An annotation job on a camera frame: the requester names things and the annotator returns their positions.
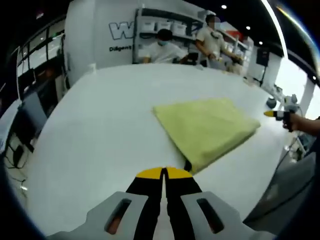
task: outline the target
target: white shirt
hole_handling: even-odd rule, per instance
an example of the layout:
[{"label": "white shirt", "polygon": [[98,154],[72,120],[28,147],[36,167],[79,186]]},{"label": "white shirt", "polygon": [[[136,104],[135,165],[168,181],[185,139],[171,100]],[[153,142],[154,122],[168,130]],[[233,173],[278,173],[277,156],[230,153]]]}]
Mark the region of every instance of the white shirt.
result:
[{"label": "white shirt", "polygon": [[209,26],[205,26],[199,30],[196,35],[196,39],[203,42],[203,46],[210,52],[213,53],[217,58],[220,57],[221,49],[225,48],[225,40],[223,35],[213,30]]},{"label": "white shirt", "polygon": [[186,51],[171,42],[164,46],[154,42],[145,48],[143,57],[151,58],[151,63],[172,63],[173,59],[183,59],[187,54]]}]

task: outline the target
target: white box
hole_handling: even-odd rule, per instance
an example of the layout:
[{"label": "white box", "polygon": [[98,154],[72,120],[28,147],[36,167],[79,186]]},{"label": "white box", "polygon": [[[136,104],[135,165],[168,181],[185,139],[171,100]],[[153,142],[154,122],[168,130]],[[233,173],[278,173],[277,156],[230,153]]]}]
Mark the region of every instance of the white box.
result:
[{"label": "white box", "polygon": [[171,22],[170,21],[158,21],[157,22],[157,30],[159,31],[160,29],[171,29]]},{"label": "white box", "polygon": [[180,35],[180,36],[185,36],[186,35],[186,29],[187,26],[184,24],[181,24],[179,22],[174,22],[172,24],[172,32],[174,35]]},{"label": "white box", "polygon": [[156,22],[145,20],[142,22],[141,31],[142,32],[154,32],[155,31]]}]

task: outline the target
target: folded cloth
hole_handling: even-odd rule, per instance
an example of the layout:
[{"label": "folded cloth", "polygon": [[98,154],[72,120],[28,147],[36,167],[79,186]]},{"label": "folded cloth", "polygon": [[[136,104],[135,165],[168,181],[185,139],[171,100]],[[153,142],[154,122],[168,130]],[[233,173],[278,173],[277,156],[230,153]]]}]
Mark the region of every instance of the folded cloth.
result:
[{"label": "folded cloth", "polygon": [[196,173],[252,136],[259,121],[228,98],[160,105],[153,112]]}]

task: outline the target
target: person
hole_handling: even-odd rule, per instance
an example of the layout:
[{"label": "person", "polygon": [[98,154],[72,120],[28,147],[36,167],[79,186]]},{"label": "person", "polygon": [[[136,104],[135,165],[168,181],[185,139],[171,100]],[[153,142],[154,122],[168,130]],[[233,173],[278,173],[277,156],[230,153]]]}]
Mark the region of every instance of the person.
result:
[{"label": "person", "polygon": [[[289,121],[293,131],[301,131],[311,136],[317,137],[320,134],[320,120],[311,120],[303,116],[291,113]],[[288,122],[283,121],[283,127],[288,129]]]},{"label": "person", "polygon": [[183,64],[188,59],[188,53],[177,45],[169,42],[173,38],[172,31],[160,29],[156,34],[157,41],[150,44],[144,52],[143,63],[172,63],[178,58]]},{"label": "person", "polygon": [[[205,22],[207,26],[199,30],[196,36],[195,46],[210,60],[210,66],[221,70],[226,69],[225,64],[219,61],[221,52],[232,58],[234,62],[241,63],[242,58],[226,49],[223,35],[215,30],[215,15],[207,15]],[[232,67],[228,67],[228,69],[230,72],[233,71]]]}]

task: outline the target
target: floor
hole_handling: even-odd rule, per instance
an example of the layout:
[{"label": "floor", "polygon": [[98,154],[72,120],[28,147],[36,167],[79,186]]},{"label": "floor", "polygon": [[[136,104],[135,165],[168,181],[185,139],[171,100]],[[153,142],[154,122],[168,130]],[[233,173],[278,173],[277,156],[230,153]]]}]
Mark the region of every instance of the floor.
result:
[{"label": "floor", "polygon": [[[33,139],[31,144],[35,146],[37,139]],[[30,165],[30,159],[32,153],[26,146],[22,145],[19,139],[13,134],[9,141],[10,146],[16,149],[19,145],[23,147],[23,155],[18,163],[17,168],[12,168],[13,163],[13,151],[8,147],[6,157],[4,158],[4,164],[6,166],[6,173],[9,179],[9,183],[12,186],[12,190],[18,199],[21,206],[28,209],[28,167]]]}]

